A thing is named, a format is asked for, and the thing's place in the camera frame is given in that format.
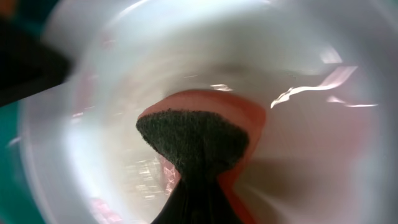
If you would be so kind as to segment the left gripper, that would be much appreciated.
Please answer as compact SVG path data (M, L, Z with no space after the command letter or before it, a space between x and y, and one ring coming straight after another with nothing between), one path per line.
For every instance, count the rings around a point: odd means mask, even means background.
M1 19L1 106L63 83L71 68L64 55Z

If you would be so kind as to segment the orange and grey sponge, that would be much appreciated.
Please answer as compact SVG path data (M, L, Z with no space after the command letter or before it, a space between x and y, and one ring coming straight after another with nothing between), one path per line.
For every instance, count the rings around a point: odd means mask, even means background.
M265 122L259 104L215 90L181 91L148 107L136 128L180 174L154 223L253 223L233 184Z

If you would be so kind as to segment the light blue plate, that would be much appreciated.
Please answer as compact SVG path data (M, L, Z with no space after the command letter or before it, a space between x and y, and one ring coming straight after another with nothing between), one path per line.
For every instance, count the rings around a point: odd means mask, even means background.
M61 1L43 40L74 63L22 102L46 223L150 223L178 175L136 119L189 89L265 109L233 185L256 223L397 222L395 1Z

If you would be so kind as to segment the teal plastic tray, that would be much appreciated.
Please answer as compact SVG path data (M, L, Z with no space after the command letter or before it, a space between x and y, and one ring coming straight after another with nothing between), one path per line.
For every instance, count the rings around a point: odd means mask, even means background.
M1 0L1 20L38 37L57 3L57 0ZM1 223L44 224L22 166L19 112L19 101L1 106Z

